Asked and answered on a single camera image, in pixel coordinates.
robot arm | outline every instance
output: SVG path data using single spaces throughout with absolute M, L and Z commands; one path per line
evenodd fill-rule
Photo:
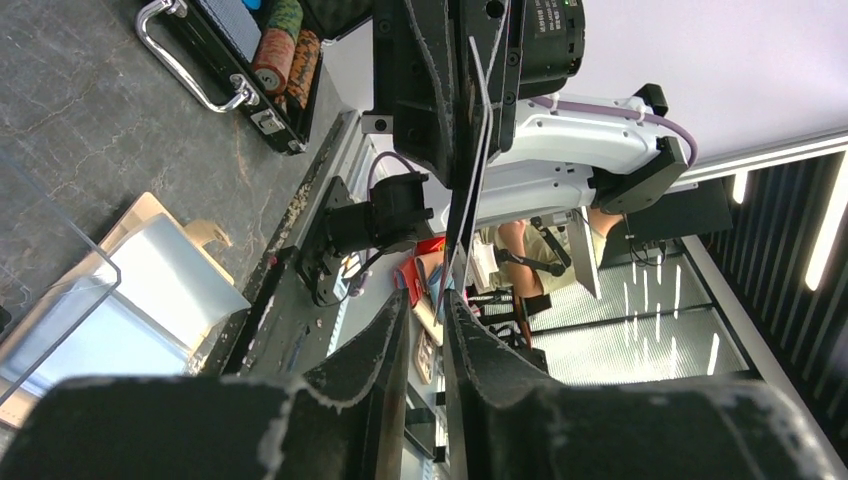
M 650 87 L 655 92 L 650 97 L 634 95 L 607 100 L 563 96 L 560 99 L 570 104 L 628 109 L 644 115 L 665 114 L 667 106 L 661 90 L 658 86 Z M 581 206 L 606 207 L 610 212 L 635 211 L 658 200 L 688 167 L 678 140 L 668 137 L 655 123 L 639 118 L 562 111 L 532 100 L 519 102 L 516 113 L 512 148 L 496 154 L 485 170 L 478 227 Z M 640 173 L 646 167 L 651 168 L 652 163 L 655 163 L 654 171 Z M 641 181 L 632 182 L 635 188 L 621 189 L 615 185 L 628 177 L 634 180 L 640 177 Z M 436 211 L 432 228 L 444 231 L 450 208 L 447 196 L 438 192 L 438 188 L 431 188 L 427 202 Z

white ceiling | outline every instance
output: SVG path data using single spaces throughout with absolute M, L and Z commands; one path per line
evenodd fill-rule
M 702 158 L 848 128 L 848 2 L 587 0 L 585 10 L 583 66 L 564 91 L 622 97 L 659 83 Z M 325 61 L 342 99 L 371 108 L 370 23 Z

black bracket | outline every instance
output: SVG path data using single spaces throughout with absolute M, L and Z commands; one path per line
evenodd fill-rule
M 546 46 L 554 42 L 562 48 L 535 56 L 524 51 L 524 30 L 538 21 L 530 3 L 374 0 L 374 108 L 365 116 L 380 117 L 374 130 L 391 133 L 396 152 L 425 167 L 449 189 L 465 188 L 474 166 L 464 145 L 474 144 L 479 112 L 469 114 L 466 109 L 473 110 L 480 95 L 468 37 L 474 37 L 482 64 L 491 65 L 487 87 L 495 112 L 489 153 L 512 146 L 517 101 L 529 85 L 526 79 L 521 82 L 529 70 L 523 58 L 530 55 L 533 66 L 548 73 L 568 68 L 559 56 L 550 58 L 551 52 L 566 55 L 565 42 L 547 37 Z M 576 9 L 582 12 L 582 7 L 568 10 Z M 565 25 L 560 13 L 557 22 Z M 569 33 L 582 38 L 582 30 Z M 560 87 L 548 86 L 544 93 Z
M 336 255 L 330 242 L 327 213 L 353 204 L 344 181 L 334 177 L 318 206 L 319 214 L 312 220 L 303 240 L 297 272 L 312 291 L 312 300 L 317 305 L 329 305 L 337 301 L 333 288 L 342 264 L 341 256 Z
M 660 117 L 665 117 L 665 114 L 668 113 L 668 101 L 665 99 L 665 93 L 663 93 L 662 87 L 655 83 L 646 83 L 633 96 L 641 98 L 645 105 L 651 107 L 654 114 Z
M 677 137 L 657 139 L 660 153 L 629 175 L 595 170 L 596 205 L 607 214 L 632 213 L 650 207 L 689 166 Z
M 518 265 L 524 265 L 525 267 L 531 270 L 548 272 L 555 277 L 563 276 L 565 274 L 565 269 L 567 268 L 561 263 L 545 263 L 540 262 L 538 260 L 533 260 L 532 258 L 521 257 L 513 254 L 505 248 L 502 248 L 495 252 L 495 260 L 498 261 L 498 264 L 504 262 L 517 263 Z
M 571 257 L 568 253 L 565 252 L 565 249 L 562 247 L 562 244 L 554 238 L 553 232 L 551 232 L 547 227 L 542 226 L 542 218 L 541 217 L 533 217 L 530 219 L 530 225 L 539 231 L 539 234 L 542 235 L 542 240 L 545 241 L 548 248 L 550 248 L 554 255 L 557 256 L 560 262 L 562 262 L 563 273 L 565 273 L 565 269 L 571 266 Z
M 353 203 L 341 178 L 330 181 L 297 266 L 316 305 L 338 302 L 333 289 L 343 256 L 371 248 L 402 252 L 433 236 L 427 224 L 433 209 L 424 207 L 426 180 L 417 172 L 389 177 L 370 190 L 370 201 L 360 203 Z

red object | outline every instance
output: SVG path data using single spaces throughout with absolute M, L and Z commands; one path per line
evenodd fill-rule
M 418 242 L 415 246 L 415 255 L 427 255 L 428 253 L 441 252 L 445 249 L 445 237 L 436 237 Z
M 269 28 L 262 34 L 253 60 L 253 71 L 262 81 L 266 93 L 280 95 L 286 89 L 294 49 L 294 39 L 285 30 Z
M 400 264 L 395 271 L 394 282 L 397 288 L 409 288 L 409 304 L 413 307 L 424 296 L 424 285 L 415 265 L 415 257 L 410 257 Z

black briefcase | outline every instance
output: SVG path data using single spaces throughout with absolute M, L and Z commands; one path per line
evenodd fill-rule
M 238 110 L 271 148 L 293 155 L 304 152 L 309 143 L 323 55 L 319 54 L 305 108 L 280 108 L 265 94 L 251 68 L 255 50 L 249 50 L 258 44 L 276 1 L 263 0 L 252 11 L 241 0 L 153 0 L 139 11 L 135 28 L 144 45 L 210 115 Z M 301 28 L 315 32 L 326 44 L 366 22 L 373 0 L 300 0 L 300 4 Z M 162 22 L 173 37 L 170 44 L 150 33 L 149 27 L 156 22 Z M 192 65 L 185 65 L 172 52 L 174 47 L 187 54 Z

